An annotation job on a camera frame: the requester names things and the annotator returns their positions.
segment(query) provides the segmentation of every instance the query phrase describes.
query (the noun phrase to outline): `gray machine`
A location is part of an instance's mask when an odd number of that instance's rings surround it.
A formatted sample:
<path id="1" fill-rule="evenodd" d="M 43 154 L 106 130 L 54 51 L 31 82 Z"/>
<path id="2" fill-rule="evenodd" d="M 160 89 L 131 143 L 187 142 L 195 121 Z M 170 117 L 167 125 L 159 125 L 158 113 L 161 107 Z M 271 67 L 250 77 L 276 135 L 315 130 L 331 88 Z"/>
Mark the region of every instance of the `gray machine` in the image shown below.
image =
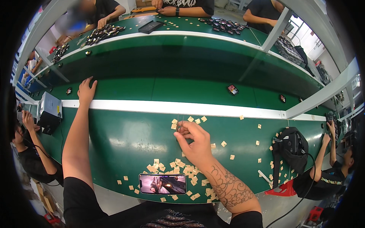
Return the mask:
<path id="1" fill-rule="evenodd" d="M 42 132 L 52 135 L 60 125 L 62 119 L 62 101 L 44 92 L 37 109 L 37 125 L 42 127 Z"/>

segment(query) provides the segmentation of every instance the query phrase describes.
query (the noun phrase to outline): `tattoo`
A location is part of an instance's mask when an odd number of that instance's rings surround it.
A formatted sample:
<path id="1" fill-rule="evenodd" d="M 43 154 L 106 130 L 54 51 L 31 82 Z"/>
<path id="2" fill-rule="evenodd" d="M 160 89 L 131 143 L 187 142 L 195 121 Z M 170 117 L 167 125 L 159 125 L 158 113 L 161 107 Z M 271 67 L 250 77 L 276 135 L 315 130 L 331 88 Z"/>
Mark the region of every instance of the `tattoo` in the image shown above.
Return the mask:
<path id="1" fill-rule="evenodd" d="M 209 174 L 215 183 L 210 182 L 210 184 L 227 209 L 254 197 L 249 187 L 226 168 L 222 171 L 216 164 L 212 168 Z"/>

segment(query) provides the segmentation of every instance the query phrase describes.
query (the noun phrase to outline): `video on phone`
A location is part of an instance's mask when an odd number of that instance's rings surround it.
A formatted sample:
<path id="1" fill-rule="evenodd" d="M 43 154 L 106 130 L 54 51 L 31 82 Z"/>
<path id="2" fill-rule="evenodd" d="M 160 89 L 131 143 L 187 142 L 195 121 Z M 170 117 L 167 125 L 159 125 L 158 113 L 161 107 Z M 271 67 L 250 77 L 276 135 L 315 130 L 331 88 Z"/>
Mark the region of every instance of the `video on phone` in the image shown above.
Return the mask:
<path id="1" fill-rule="evenodd" d="M 185 175 L 140 174 L 139 185 L 142 193 L 181 195 L 186 193 Z"/>

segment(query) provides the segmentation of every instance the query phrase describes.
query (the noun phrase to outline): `cable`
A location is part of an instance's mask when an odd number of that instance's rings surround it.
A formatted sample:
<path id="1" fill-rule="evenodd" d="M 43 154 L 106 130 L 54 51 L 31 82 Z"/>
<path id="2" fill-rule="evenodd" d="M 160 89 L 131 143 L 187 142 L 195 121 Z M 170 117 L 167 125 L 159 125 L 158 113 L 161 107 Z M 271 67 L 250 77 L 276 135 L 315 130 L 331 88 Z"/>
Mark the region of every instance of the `cable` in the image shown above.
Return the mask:
<path id="1" fill-rule="evenodd" d="M 314 165 L 314 176 L 316 175 L 316 163 L 314 161 L 314 158 L 311 154 L 307 153 L 313 160 L 313 165 Z M 302 201 L 303 199 L 307 196 L 307 194 L 309 193 L 309 191 L 311 190 L 312 186 L 313 186 L 313 183 L 314 183 L 314 177 L 313 177 L 313 181 L 311 183 L 311 186 L 309 187 L 306 195 L 299 201 L 299 203 L 297 203 L 290 211 L 288 211 L 285 215 L 281 216 L 280 218 L 276 219 L 275 221 L 273 221 L 272 223 L 270 223 L 266 228 L 269 228 L 269 226 L 271 226 L 272 224 L 274 224 L 275 222 L 277 222 L 278 220 L 284 218 L 286 215 L 288 215 L 290 212 L 292 212 Z"/>

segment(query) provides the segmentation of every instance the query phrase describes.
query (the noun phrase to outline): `black backpack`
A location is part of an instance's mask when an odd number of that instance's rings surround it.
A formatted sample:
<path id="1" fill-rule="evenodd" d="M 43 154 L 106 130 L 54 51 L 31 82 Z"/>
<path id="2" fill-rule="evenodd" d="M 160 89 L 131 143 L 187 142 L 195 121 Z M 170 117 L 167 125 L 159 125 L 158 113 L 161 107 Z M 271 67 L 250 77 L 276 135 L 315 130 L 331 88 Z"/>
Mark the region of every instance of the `black backpack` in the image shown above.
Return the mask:
<path id="1" fill-rule="evenodd" d="M 280 172 L 280 156 L 297 173 L 303 174 L 308 162 L 308 142 L 296 127 L 286 128 L 278 138 L 274 138 L 274 180 L 273 188 L 278 186 Z"/>

